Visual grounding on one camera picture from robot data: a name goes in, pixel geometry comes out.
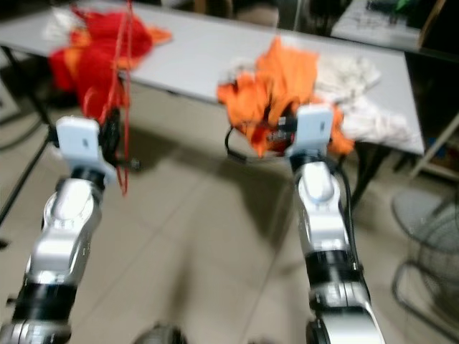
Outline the white table black legs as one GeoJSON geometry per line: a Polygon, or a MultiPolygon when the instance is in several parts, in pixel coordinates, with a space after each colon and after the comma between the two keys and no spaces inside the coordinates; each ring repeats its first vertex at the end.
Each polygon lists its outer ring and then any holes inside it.
{"type": "Polygon", "coordinates": [[[133,13],[145,23],[171,32],[170,42],[153,48],[131,72],[129,79],[134,83],[215,104],[217,85],[227,76],[232,62],[258,58],[279,37],[286,46],[321,55],[343,54],[369,59],[382,78],[365,95],[374,104],[406,120],[412,135],[408,141],[387,142],[386,146],[414,154],[424,151],[409,70],[402,52],[288,30],[272,32],[266,27],[150,4],[135,4],[133,13]]]}

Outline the red shirt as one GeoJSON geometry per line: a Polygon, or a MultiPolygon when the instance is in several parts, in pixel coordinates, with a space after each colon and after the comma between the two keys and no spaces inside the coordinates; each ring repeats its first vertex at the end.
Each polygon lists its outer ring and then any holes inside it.
{"type": "Polygon", "coordinates": [[[92,64],[98,60],[132,69],[156,46],[152,29],[128,11],[73,7],[72,13],[82,20],[82,26],[71,31],[71,45],[63,50],[65,65],[72,71],[85,58],[92,64]]]}
{"type": "Polygon", "coordinates": [[[98,123],[105,122],[110,112],[121,105],[119,52],[115,43],[102,42],[59,49],[49,56],[56,88],[76,95],[83,115],[98,123]]]}

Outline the red wire hanger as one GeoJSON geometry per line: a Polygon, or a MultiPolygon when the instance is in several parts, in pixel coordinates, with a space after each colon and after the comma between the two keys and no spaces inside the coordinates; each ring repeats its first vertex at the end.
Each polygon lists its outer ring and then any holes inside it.
{"type": "Polygon", "coordinates": [[[123,10],[122,21],[118,27],[118,36],[115,41],[115,52],[112,59],[112,83],[113,88],[109,95],[111,105],[114,105],[114,97],[118,96],[119,106],[117,106],[110,115],[110,120],[117,127],[115,135],[114,158],[115,169],[117,170],[118,186],[122,196],[127,196],[129,187],[129,168],[134,167],[134,161],[129,158],[129,94],[131,88],[131,62],[127,62],[127,67],[122,65],[122,59],[131,58],[133,49],[133,0],[126,0],[125,9],[123,10]]]}

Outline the robot left leg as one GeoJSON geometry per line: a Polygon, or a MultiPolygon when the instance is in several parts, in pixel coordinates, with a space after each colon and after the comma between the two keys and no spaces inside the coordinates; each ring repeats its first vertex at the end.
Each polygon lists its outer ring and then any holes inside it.
{"type": "Polygon", "coordinates": [[[156,323],[138,334],[131,344],[188,344],[188,340],[178,325],[156,323]]]}

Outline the white cloth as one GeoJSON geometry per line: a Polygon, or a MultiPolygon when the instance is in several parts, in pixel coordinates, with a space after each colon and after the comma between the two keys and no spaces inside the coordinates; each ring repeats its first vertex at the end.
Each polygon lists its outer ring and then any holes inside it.
{"type": "MultiPolygon", "coordinates": [[[[236,66],[239,72],[252,71],[252,64],[236,66]]],[[[318,78],[314,90],[328,96],[337,105],[344,121],[341,130],[355,142],[403,144],[419,140],[406,119],[397,113],[374,104],[368,91],[382,78],[376,65],[369,59],[347,55],[318,55],[318,78]]]]}

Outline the orange shirt black trim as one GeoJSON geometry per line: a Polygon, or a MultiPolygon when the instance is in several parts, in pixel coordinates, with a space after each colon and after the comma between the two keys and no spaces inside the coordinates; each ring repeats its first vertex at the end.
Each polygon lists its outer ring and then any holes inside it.
{"type": "Polygon", "coordinates": [[[217,86],[217,101],[225,106],[230,125],[245,135],[250,147],[253,135],[265,129],[266,123],[275,124],[285,111],[294,112],[302,105],[330,105],[334,119],[328,150],[347,155],[354,150],[355,141],[341,130],[344,115],[338,106],[314,90],[317,78],[317,53],[286,46],[275,37],[255,60],[252,71],[239,72],[217,86]]]}

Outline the black floor fan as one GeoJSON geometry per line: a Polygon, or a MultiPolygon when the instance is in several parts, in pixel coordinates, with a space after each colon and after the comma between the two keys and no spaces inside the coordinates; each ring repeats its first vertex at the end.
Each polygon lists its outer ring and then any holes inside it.
{"type": "Polygon", "coordinates": [[[392,210],[403,232],[417,244],[416,255],[394,273],[394,300],[452,344],[459,344],[459,189],[443,196],[409,188],[393,198],[392,210]],[[402,278],[411,269],[422,276],[433,311],[449,325],[436,323],[400,294],[402,278]]]}

